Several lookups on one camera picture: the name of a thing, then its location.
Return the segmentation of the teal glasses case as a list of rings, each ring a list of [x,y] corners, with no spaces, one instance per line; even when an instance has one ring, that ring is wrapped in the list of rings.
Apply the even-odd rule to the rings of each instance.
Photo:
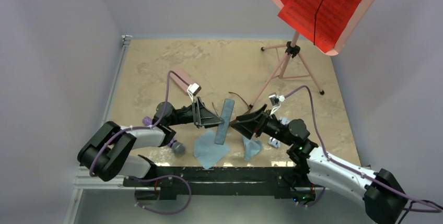
[[[233,99],[227,98],[224,100],[224,104],[220,115],[223,122],[219,124],[214,139],[214,144],[216,145],[223,145],[225,143],[234,106],[235,106],[235,101]]]

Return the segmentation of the blue cleaning cloth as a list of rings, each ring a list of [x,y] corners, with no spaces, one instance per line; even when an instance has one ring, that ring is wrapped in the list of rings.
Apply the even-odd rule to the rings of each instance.
[[[257,155],[262,149],[262,143],[258,139],[248,139],[243,137],[244,159],[249,161],[253,156]]]
[[[216,133],[208,130],[194,142],[193,155],[204,169],[210,169],[230,151],[227,144],[214,143]]]

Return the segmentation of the brown sunglasses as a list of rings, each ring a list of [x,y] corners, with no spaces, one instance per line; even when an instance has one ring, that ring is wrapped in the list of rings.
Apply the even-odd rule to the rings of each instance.
[[[250,104],[248,104],[248,103],[246,102],[246,100],[245,100],[241,95],[239,95],[238,93],[233,92],[233,91],[229,91],[228,93],[229,93],[230,95],[235,95],[235,96],[237,96],[237,97],[238,97],[238,98],[239,98],[239,99],[245,104],[245,106],[247,107],[247,110],[246,110],[245,112],[243,112],[242,114],[240,114],[240,115],[238,115],[238,116],[235,116],[233,119],[231,119],[231,121],[229,122],[229,126],[232,126],[233,124],[235,124],[235,123],[238,122],[237,117],[239,117],[239,116],[243,116],[243,115],[246,115],[246,114],[248,114],[248,113],[251,113],[253,106],[250,105]]]

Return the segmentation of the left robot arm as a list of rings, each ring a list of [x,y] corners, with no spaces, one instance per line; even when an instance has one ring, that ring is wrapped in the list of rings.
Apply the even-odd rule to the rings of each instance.
[[[193,123],[198,128],[210,128],[223,122],[200,97],[180,109],[162,102],[147,126],[124,127],[113,121],[105,122],[79,151],[77,160],[93,176],[105,182],[118,175],[132,176],[141,186],[149,187],[156,179],[156,173],[151,169],[155,164],[142,155],[130,156],[133,149],[167,146],[175,155],[181,156],[185,153],[185,146],[175,139],[176,133],[171,126]]]

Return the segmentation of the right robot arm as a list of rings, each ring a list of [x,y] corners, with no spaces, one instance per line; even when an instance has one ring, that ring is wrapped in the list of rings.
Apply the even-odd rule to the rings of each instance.
[[[311,182],[335,191],[363,207],[375,223],[396,223],[406,206],[405,191],[390,171],[374,171],[327,153],[309,139],[302,119],[284,124],[264,105],[237,117],[232,128],[246,138],[267,134],[289,146],[286,153],[296,165],[293,178],[298,185]]]

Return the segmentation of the crumpled blue cleaning cloth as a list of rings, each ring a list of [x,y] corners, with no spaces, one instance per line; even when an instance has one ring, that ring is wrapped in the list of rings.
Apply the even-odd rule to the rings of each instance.
[[[253,156],[257,155],[262,149],[262,143],[258,139],[248,139],[243,137],[244,159],[249,161]]]

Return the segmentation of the white folded glasses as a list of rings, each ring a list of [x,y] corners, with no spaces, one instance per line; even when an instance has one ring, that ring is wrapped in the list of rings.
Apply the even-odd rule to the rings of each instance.
[[[283,125],[287,125],[289,123],[289,120],[286,117],[280,117],[279,121]],[[279,148],[281,146],[281,142],[280,142],[280,140],[278,140],[278,139],[276,139],[274,137],[270,137],[270,139],[268,140],[268,145],[273,147],[273,148]]]

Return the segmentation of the purple microphone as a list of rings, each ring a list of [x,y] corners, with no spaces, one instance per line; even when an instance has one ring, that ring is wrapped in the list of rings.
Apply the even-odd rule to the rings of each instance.
[[[144,126],[149,126],[152,125],[153,121],[149,116],[146,116],[142,119],[142,123]],[[185,154],[184,144],[177,141],[175,137],[171,139],[171,141],[167,144],[167,146],[172,149],[173,153],[176,156],[182,156]]]

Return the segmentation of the pink glasses case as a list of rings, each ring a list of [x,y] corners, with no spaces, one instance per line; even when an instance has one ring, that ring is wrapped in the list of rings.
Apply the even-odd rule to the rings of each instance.
[[[171,75],[172,80],[186,95],[188,86],[196,83],[196,81],[184,69],[182,69],[179,66],[175,66],[171,70],[178,75],[176,76],[172,74]]]

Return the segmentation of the red sheet music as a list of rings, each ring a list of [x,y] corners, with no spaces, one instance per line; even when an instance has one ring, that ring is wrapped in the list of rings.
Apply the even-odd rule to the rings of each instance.
[[[362,0],[280,0],[278,17],[322,52],[332,50]]]

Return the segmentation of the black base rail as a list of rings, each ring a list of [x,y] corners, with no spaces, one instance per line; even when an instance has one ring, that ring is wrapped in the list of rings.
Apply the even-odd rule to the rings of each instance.
[[[313,203],[321,187],[313,185],[294,167],[156,167],[146,182],[124,179],[123,186],[154,187],[160,199],[178,195],[273,196]]]

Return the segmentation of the aluminium frame rail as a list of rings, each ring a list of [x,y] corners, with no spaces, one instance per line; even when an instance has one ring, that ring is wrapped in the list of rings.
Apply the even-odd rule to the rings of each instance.
[[[116,95],[116,90],[121,77],[122,68],[124,66],[125,58],[129,45],[133,39],[131,35],[122,35],[121,51],[118,55],[118,64],[115,68],[113,78],[111,79],[111,88],[109,90],[107,100],[105,103],[105,108],[103,114],[100,117],[99,124],[103,124],[109,117],[112,110],[114,97]],[[71,196],[71,201],[69,203],[64,223],[78,223],[78,210],[80,208],[81,201],[83,199],[84,193],[89,190],[118,190],[123,188],[123,178],[121,176],[113,179],[109,182],[102,182],[98,178],[92,178],[86,174],[87,170],[84,166],[79,166],[74,180],[74,189]]]

